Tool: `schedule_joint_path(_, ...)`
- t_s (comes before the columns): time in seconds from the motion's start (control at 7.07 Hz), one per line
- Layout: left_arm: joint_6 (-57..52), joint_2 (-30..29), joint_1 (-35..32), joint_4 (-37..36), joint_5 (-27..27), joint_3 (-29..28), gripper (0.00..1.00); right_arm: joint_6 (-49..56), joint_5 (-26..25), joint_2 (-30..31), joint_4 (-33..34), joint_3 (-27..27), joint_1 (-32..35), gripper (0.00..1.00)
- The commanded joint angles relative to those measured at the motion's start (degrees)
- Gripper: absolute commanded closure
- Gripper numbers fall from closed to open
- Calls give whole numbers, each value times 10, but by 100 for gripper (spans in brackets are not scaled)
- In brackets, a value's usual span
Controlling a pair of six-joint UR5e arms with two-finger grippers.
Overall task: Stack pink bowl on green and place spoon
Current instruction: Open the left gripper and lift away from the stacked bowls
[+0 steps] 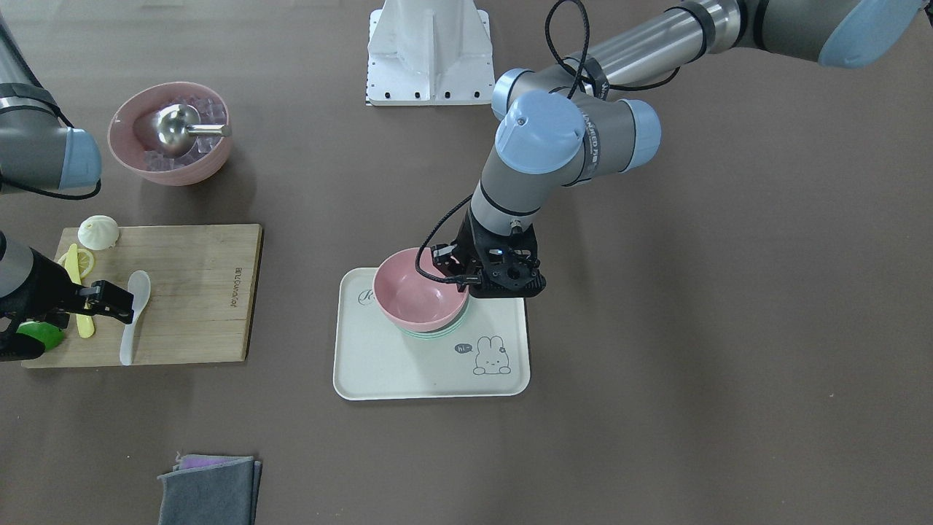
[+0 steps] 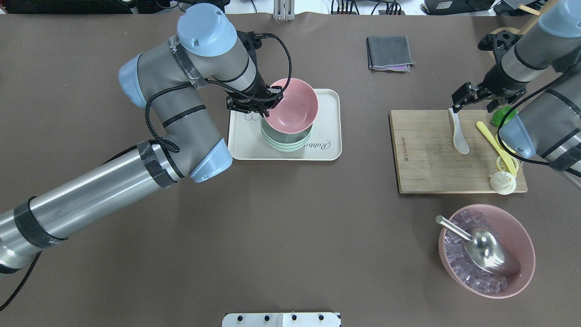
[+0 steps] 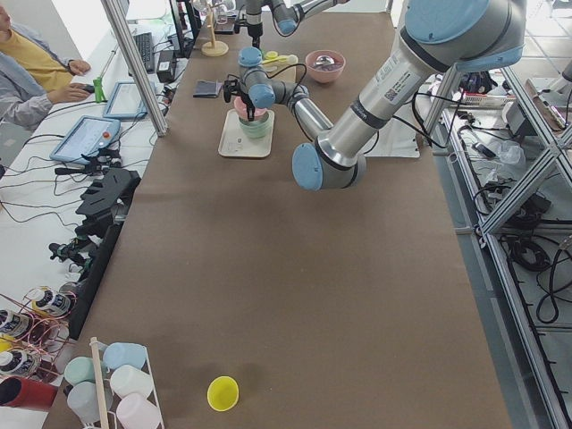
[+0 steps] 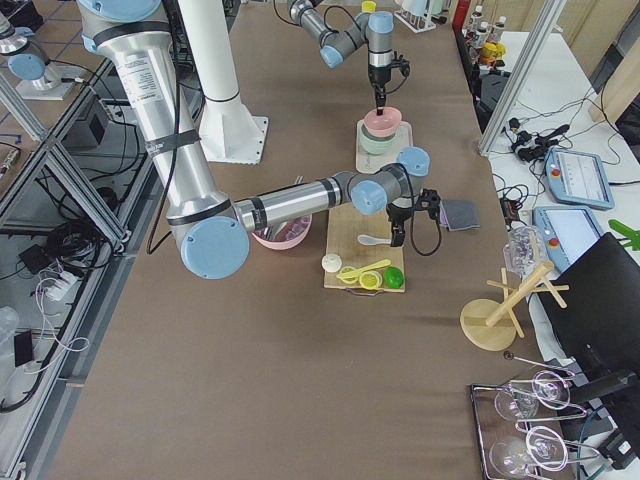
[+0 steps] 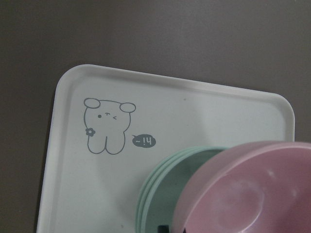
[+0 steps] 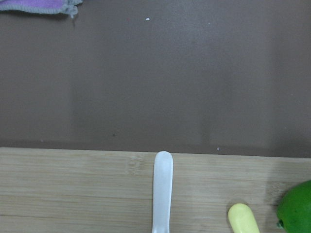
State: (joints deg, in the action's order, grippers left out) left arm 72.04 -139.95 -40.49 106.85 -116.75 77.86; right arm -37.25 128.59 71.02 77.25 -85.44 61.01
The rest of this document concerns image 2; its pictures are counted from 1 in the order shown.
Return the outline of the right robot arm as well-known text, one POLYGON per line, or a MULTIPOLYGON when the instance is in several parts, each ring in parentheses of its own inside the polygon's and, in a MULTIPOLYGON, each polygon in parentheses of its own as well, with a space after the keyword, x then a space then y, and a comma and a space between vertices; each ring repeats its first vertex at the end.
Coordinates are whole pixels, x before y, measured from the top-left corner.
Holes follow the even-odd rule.
POLYGON ((548 166, 579 188, 581 169, 581 5, 561 0, 523 35, 499 31, 483 37, 495 64, 483 81, 452 94, 454 112, 487 101, 488 112, 510 105, 497 129, 502 145, 523 162, 548 166))

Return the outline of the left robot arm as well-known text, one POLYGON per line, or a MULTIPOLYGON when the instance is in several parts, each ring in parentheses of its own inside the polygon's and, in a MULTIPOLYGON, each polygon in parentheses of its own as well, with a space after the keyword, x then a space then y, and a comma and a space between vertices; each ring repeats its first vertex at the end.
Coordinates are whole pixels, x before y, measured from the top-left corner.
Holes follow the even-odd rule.
POLYGON ((255 50, 274 37, 236 30, 212 3, 187 8, 175 35, 118 73, 125 95, 144 109, 152 139, 3 213, 1 273, 16 273, 42 250, 181 178, 201 183, 228 169, 230 151, 198 91, 218 85, 227 93, 227 109, 267 117, 286 86, 264 82, 255 50))

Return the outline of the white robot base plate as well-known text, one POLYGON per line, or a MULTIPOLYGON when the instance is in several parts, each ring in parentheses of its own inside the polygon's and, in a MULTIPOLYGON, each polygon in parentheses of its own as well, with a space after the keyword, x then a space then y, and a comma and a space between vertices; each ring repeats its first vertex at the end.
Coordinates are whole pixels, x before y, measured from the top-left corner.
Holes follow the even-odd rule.
POLYGON ((222 327, 340 327, 340 313, 335 312, 263 312, 230 313, 222 327))

